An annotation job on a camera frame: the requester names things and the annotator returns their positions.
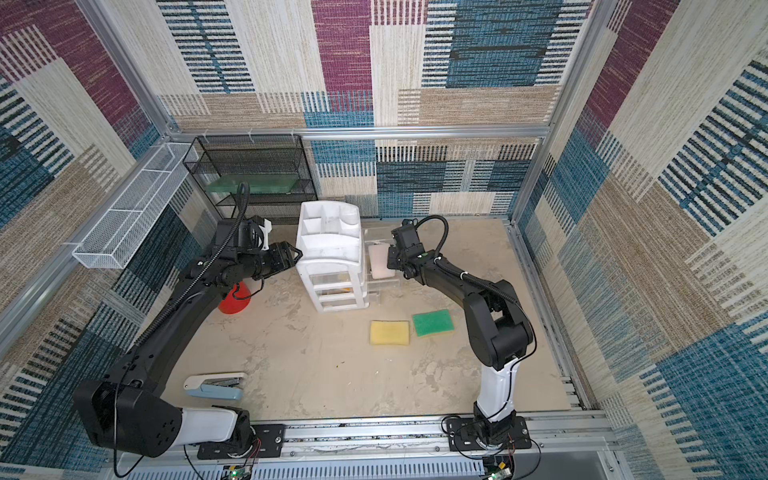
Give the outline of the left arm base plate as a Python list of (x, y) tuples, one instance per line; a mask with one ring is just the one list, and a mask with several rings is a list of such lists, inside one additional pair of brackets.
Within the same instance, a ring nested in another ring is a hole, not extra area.
[(285, 424), (255, 424), (245, 445), (225, 442), (206, 442), (198, 447), (198, 460), (232, 460), (278, 458), (283, 448)]

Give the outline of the pink sponge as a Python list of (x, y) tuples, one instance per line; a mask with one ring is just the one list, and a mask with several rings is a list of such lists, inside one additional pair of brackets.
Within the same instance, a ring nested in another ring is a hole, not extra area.
[(368, 246), (370, 272), (373, 280), (393, 278), (396, 275), (395, 271), (387, 268), (389, 246), (386, 243), (373, 243)]

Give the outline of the green sponge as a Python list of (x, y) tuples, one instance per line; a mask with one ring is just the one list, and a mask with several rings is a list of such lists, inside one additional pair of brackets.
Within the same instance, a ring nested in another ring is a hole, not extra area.
[(454, 330), (449, 310), (420, 313), (412, 316), (412, 323), (418, 337), (442, 334)]

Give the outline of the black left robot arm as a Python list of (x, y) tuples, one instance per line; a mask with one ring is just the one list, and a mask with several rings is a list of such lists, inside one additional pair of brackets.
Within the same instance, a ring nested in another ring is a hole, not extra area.
[(240, 282), (266, 280), (302, 258), (289, 242), (267, 239), (256, 218), (220, 221), (209, 245), (182, 270), (166, 305), (128, 352), (101, 378), (78, 385), (74, 407), (93, 445), (150, 458), (191, 444), (248, 451), (255, 435), (246, 410), (182, 408), (161, 395), (199, 327)]

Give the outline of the yellow sponge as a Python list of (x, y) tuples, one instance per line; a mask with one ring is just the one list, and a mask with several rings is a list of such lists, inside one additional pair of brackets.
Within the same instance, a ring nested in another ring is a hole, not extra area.
[(410, 325), (407, 321), (372, 321), (369, 341), (375, 346), (408, 346)]

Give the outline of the white plastic drawer organizer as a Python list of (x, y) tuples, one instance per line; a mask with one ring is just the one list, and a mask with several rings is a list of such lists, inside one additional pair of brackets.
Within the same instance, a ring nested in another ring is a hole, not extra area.
[(369, 306), (359, 208), (330, 200), (301, 204), (296, 268), (320, 313)]

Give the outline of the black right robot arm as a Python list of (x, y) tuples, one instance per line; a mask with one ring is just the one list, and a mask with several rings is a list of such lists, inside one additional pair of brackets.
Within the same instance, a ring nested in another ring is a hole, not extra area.
[(519, 367), (532, 355), (528, 348), (538, 346), (535, 330), (509, 282), (474, 276), (443, 255), (448, 233), (447, 219), (440, 215), (403, 220), (392, 230), (387, 267), (439, 291), (463, 309), (469, 344), (482, 370), (473, 420), (456, 434), (473, 429), (475, 439), (486, 447), (529, 448), (532, 441), (513, 396)]

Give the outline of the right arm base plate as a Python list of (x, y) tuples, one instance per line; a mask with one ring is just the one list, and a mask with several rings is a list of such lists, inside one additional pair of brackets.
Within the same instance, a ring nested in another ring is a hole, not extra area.
[(533, 447), (526, 420), (516, 414), (491, 423), (480, 418), (447, 415), (441, 420), (441, 430), (448, 437), (451, 451), (468, 453)]

